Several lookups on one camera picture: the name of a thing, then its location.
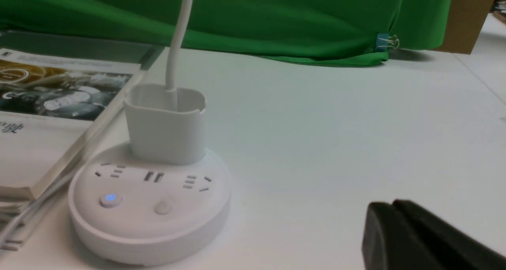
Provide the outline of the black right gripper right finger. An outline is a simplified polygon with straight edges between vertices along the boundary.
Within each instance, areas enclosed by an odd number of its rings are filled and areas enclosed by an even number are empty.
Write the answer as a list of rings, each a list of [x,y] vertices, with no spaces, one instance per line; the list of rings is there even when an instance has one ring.
[[[504,270],[505,256],[412,200],[394,200],[432,256],[447,270]]]

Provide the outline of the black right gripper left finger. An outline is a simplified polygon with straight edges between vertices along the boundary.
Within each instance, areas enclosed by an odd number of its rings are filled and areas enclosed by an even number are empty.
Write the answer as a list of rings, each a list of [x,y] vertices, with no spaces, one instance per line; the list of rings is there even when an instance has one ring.
[[[387,203],[369,203],[362,237],[366,270],[434,270],[435,261],[405,217]]]

